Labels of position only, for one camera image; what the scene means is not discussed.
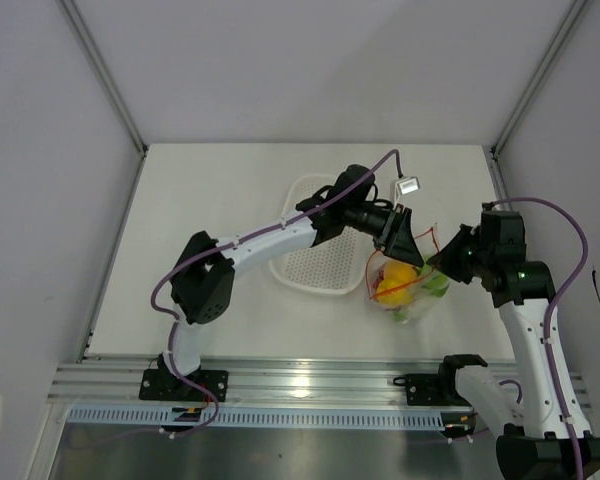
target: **metal rail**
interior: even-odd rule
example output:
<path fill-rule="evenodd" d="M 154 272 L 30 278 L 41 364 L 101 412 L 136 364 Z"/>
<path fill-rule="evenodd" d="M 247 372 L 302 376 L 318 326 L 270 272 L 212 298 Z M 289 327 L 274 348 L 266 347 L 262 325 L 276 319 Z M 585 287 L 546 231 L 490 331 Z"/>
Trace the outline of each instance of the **metal rail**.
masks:
<path fill-rule="evenodd" d="M 511 112 L 511 115 L 507 119 L 505 126 L 502 128 L 500 135 L 498 135 L 492 149 L 494 160 L 497 161 L 500 158 L 502 150 L 507 145 L 514 131 L 524 118 L 525 113 L 537 97 L 538 92 L 557 63 L 558 58 L 564 52 L 565 47 L 569 43 L 569 40 L 572 38 L 577 27 L 580 25 L 580 22 L 584 18 L 584 15 L 592 2 L 593 0 L 575 0 L 571 4 L 569 11 L 551 39 L 551 43 L 549 43 L 549 46 L 545 50 L 540 63 L 522 91 L 522 94 Z"/>

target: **green vegetable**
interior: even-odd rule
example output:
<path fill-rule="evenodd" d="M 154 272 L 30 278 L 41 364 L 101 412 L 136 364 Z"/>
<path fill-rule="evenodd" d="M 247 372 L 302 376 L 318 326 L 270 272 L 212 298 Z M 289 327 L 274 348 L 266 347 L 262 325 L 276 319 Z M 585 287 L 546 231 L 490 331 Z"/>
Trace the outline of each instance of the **green vegetable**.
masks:
<path fill-rule="evenodd" d="M 449 283 L 449 279 L 446 277 L 446 275 L 436 275 L 435 277 L 433 277 L 431 280 L 429 280 L 427 283 L 425 283 L 424 285 L 422 285 L 424 288 L 426 288 L 427 290 L 439 290 L 445 286 L 447 286 L 447 284 Z"/>
<path fill-rule="evenodd" d="M 445 285 L 443 288 L 439 288 L 438 290 L 431 290 L 430 293 L 434 297 L 441 298 L 445 293 L 447 293 L 447 290 L 449 290 L 449 284 Z"/>

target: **purple cable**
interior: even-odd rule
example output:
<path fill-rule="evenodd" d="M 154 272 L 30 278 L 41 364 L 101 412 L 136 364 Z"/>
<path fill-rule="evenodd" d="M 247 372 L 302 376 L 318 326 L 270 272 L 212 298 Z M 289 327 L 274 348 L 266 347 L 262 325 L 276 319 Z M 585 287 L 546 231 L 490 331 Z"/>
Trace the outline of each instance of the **purple cable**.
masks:
<path fill-rule="evenodd" d="M 518 398 L 516 399 L 516 403 L 520 403 L 522 401 L 522 385 L 517 380 L 503 380 L 499 383 L 500 386 L 503 385 L 515 385 L 518 387 Z"/>
<path fill-rule="evenodd" d="M 321 205 L 318 205 L 317 207 L 312 208 L 311 210 L 308 210 L 306 212 L 296 215 L 295 217 L 292 217 L 291 219 L 287 220 L 286 225 L 293 225 L 294 223 L 302 220 L 303 218 L 309 217 L 310 215 L 313 215 L 314 213 L 320 212 L 321 210 L 324 210 L 325 208 L 328 208 L 331 205 L 333 205 L 334 203 L 342 200 L 345 196 L 349 195 L 353 190 L 358 188 L 358 186 L 360 186 L 365 180 L 367 180 L 369 177 L 371 177 L 389 158 L 391 158 L 392 155 L 396 156 L 396 162 L 399 167 L 400 166 L 400 152 L 394 148 L 393 150 L 390 150 L 389 152 L 387 152 L 373 167 L 371 167 L 369 169 L 368 172 L 366 172 L 358 180 L 356 180 L 351 185 L 349 185 L 347 188 L 345 188 L 338 195 L 336 195 L 335 197 L 333 197 L 330 200 L 327 200 L 326 202 L 322 203 Z M 400 170 L 400 168 L 398 170 L 398 173 L 400 175 L 402 174 L 402 171 Z M 260 230 L 256 230 L 255 232 L 252 232 L 248 235 L 245 235 L 244 237 L 241 237 L 239 239 L 239 243 L 242 244 L 242 243 L 248 242 L 248 241 L 253 240 L 254 238 L 257 238 L 261 235 L 264 235 L 264 234 L 270 233 L 270 232 L 274 232 L 276 230 L 281 230 L 283 228 L 285 228 L 285 225 L 283 225 L 282 223 L 279 223 L 277 225 L 271 225 L 269 227 L 265 227 Z M 166 283 L 169 280 L 171 280 L 174 276 L 176 276 L 178 273 L 183 271 L 185 268 L 189 267 L 190 265 L 192 265 L 196 262 L 199 262 L 200 260 L 202 260 L 204 258 L 207 258 L 210 255 L 214 255 L 216 253 L 220 253 L 220 252 L 223 252 L 225 250 L 228 250 L 228 249 L 234 248 L 234 247 L 235 247 L 235 245 L 233 243 L 227 243 L 225 245 L 220 245 L 218 247 L 212 248 L 211 250 L 206 250 L 202 253 L 199 253 L 198 255 L 194 255 L 193 257 L 191 257 L 191 258 L 185 260 L 184 262 L 180 263 L 179 265 L 177 265 L 173 270 L 171 270 L 162 279 L 160 279 L 160 281 L 158 282 L 156 287 L 153 289 L 153 292 L 151 292 L 151 307 L 160 313 L 166 313 L 168 315 L 171 315 L 173 317 L 173 319 L 175 320 L 173 327 L 171 327 L 171 332 L 169 333 L 169 341 L 168 341 L 168 346 L 167 346 L 167 350 L 169 352 L 168 358 L 169 358 L 169 362 L 171 364 L 171 371 L 180 381 L 184 382 L 185 384 L 189 385 L 192 388 L 195 388 L 199 392 L 202 392 L 204 395 L 207 395 L 209 398 L 211 398 L 211 400 L 213 400 L 213 404 L 215 406 L 215 411 L 213 412 L 213 415 L 211 416 L 211 418 L 209 418 L 205 422 L 201 423 L 197 427 L 195 427 L 191 430 L 187 430 L 186 432 L 184 432 L 183 434 L 181 434 L 179 436 L 197 432 L 198 430 L 206 427 L 211 422 L 213 422 L 218 415 L 219 404 L 218 404 L 217 398 L 215 397 L 215 395 L 213 395 L 213 393 L 211 393 L 206 388 L 204 388 L 204 387 L 192 382 L 188 378 L 186 378 L 176 368 L 176 365 L 175 365 L 175 362 L 173 359 L 173 346 L 175 344 L 175 336 L 176 336 L 176 332 L 178 330 L 178 322 L 180 321 L 180 317 L 176 313 L 175 310 L 172 310 L 170 308 L 161 307 L 160 305 L 158 305 L 158 303 L 157 303 L 158 293 L 160 292 L 162 287 L 164 287 L 166 285 Z"/>
<path fill-rule="evenodd" d="M 571 275 L 567 277 L 562 286 L 556 292 L 556 295 L 549 302 L 549 306 L 544 314 L 544 337 L 551 337 L 551 316 L 553 315 L 553 311 L 556 309 L 558 302 L 567 291 L 567 289 L 571 286 L 576 277 L 580 274 L 585 264 L 587 263 L 587 257 L 589 256 L 589 243 L 587 242 L 587 237 L 582 230 L 582 227 L 576 222 L 575 218 L 569 215 L 563 208 L 559 207 L 555 203 L 551 203 L 547 200 L 543 200 L 541 198 L 535 197 L 513 197 L 505 200 L 496 200 L 492 202 L 492 205 L 501 205 L 503 203 L 518 203 L 518 202 L 531 202 L 531 203 L 539 203 L 541 205 L 545 205 L 549 208 L 552 208 L 573 226 L 573 228 L 578 233 L 580 237 L 580 242 L 582 243 L 582 256 L 580 257 L 580 262 L 576 268 L 573 269 Z M 553 386 L 556 391 L 556 396 L 558 397 L 558 404 L 560 405 L 560 411 L 562 412 L 563 418 L 568 418 L 569 415 L 569 406 L 567 405 L 567 399 L 564 396 L 564 392 L 562 391 L 562 383 L 560 382 L 560 376 L 558 374 L 558 366 L 556 364 L 556 358 L 553 353 L 553 346 L 551 343 L 544 342 L 544 346 L 547 352 L 547 361 L 549 363 L 549 370 L 551 372 L 551 380 L 553 381 Z M 569 433 L 569 438 L 571 439 L 571 446 L 573 447 L 573 454 L 576 462 L 576 478 L 577 480 L 584 480 L 584 471 L 582 465 L 582 456 L 580 452 L 580 443 L 578 443 L 578 436 L 576 435 L 576 431 L 573 428 L 573 425 L 570 423 L 565 424 L 567 427 L 567 432 Z"/>

